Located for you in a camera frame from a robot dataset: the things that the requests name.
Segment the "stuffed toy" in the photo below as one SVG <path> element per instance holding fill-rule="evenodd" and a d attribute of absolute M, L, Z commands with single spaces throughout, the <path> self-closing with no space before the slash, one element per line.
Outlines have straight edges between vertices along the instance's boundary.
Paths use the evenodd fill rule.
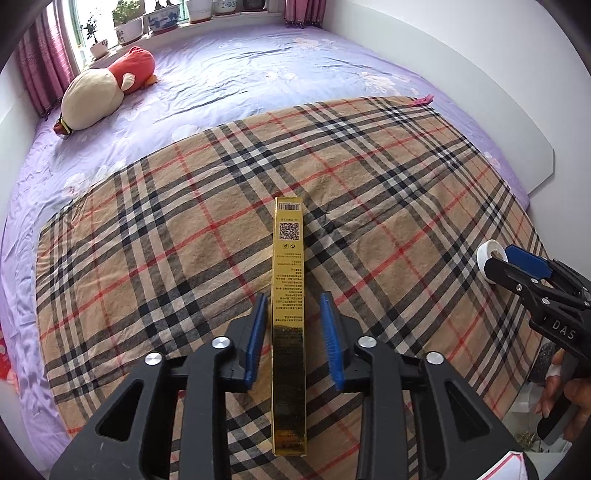
<path fill-rule="evenodd" d="M 61 116 L 53 130 L 70 135 L 115 113 L 125 95 L 157 82 L 154 56 L 133 47 L 107 69 L 88 69 L 74 79 L 61 101 Z"/>

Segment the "metal screw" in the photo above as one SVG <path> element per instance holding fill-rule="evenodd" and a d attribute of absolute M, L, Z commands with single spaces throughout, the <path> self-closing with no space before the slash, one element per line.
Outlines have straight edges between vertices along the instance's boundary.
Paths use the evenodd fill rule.
<path fill-rule="evenodd" d="M 215 337 L 212 340 L 212 347 L 222 350 L 230 346 L 230 339 L 228 337 Z"/>
<path fill-rule="evenodd" d="M 158 352 L 152 352 L 146 355 L 144 362 L 147 365 L 158 365 L 162 361 L 162 354 Z"/>
<path fill-rule="evenodd" d="M 359 340 L 357 340 L 357 343 L 359 344 L 359 346 L 362 346 L 363 348 L 373 348 L 375 347 L 378 342 L 374 337 L 361 337 Z"/>
<path fill-rule="evenodd" d="M 443 363 L 443 355 L 439 352 L 429 352 L 427 354 L 427 362 L 432 365 L 441 365 Z"/>

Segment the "flower pot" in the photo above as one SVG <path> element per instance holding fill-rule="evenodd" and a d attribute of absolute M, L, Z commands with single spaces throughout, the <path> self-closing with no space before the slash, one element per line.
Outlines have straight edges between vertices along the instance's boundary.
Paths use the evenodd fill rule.
<path fill-rule="evenodd" d="M 236 12 L 236 0 L 214 0 L 213 12 L 216 15 L 230 15 Z"/>
<path fill-rule="evenodd" d="M 95 60 L 101 59 L 109 53 L 109 42 L 106 40 L 100 41 L 90 48 L 90 53 Z"/>
<path fill-rule="evenodd" d="M 200 23 L 212 17 L 212 0 L 185 0 L 191 23 Z"/>
<path fill-rule="evenodd" d="M 118 25 L 115 28 L 119 45 L 128 45 L 144 34 L 144 22 L 142 17 L 129 20 L 126 24 Z"/>
<path fill-rule="evenodd" d="M 178 27 L 178 5 L 170 5 L 147 14 L 148 25 L 155 35 L 173 30 Z"/>
<path fill-rule="evenodd" d="M 242 0 L 245 12 L 262 12 L 267 0 Z"/>

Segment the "pink curtain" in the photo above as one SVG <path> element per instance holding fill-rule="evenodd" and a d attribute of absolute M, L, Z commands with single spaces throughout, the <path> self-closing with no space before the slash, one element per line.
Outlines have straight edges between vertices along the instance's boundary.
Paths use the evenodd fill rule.
<path fill-rule="evenodd" d="M 288 25 L 322 27 L 326 0 L 285 0 L 285 21 Z"/>
<path fill-rule="evenodd" d="M 74 70 L 53 4 L 27 30 L 17 52 L 22 78 L 33 106 L 39 116 L 47 116 L 60 103 L 74 80 Z"/>

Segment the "yellow product box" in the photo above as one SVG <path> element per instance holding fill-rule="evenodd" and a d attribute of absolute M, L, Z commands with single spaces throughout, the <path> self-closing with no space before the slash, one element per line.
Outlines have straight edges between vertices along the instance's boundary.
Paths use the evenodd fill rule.
<path fill-rule="evenodd" d="M 304 223 L 299 198 L 275 199 L 271 302 L 273 453 L 301 456 L 306 454 L 306 350 Z"/>

